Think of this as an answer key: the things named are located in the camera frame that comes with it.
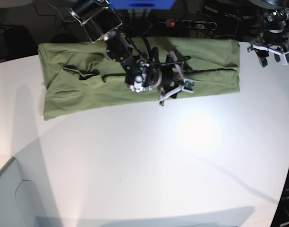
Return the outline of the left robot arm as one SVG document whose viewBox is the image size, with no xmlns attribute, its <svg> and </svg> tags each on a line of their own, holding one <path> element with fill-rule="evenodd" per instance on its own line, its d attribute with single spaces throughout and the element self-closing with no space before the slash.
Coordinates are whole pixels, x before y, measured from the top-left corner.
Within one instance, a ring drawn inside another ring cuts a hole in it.
<svg viewBox="0 0 289 227">
<path fill-rule="evenodd" d="M 289 64 L 289 0 L 252 0 L 258 9 L 258 33 L 247 51 L 254 51 L 260 65 L 268 65 L 267 58 L 274 54 L 276 62 Z"/>
</svg>

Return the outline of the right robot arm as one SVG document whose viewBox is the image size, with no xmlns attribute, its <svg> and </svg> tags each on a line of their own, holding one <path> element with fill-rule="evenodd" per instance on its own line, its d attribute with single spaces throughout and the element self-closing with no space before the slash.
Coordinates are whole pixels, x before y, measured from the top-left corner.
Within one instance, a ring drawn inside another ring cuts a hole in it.
<svg viewBox="0 0 289 227">
<path fill-rule="evenodd" d="M 123 21 L 107 0 L 80 0 L 68 12 L 84 28 L 91 42 L 104 41 L 109 58 L 120 63 L 126 73 L 125 84 L 135 93 L 157 90 L 159 104 L 168 98 L 176 98 L 180 92 L 193 93 L 195 80 L 184 75 L 183 66 L 190 56 L 178 58 L 176 51 L 170 51 L 165 62 L 159 60 L 157 47 L 150 47 L 148 40 L 142 40 L 147 49 L 143 53 L 123 31 Z"/>
</svg>

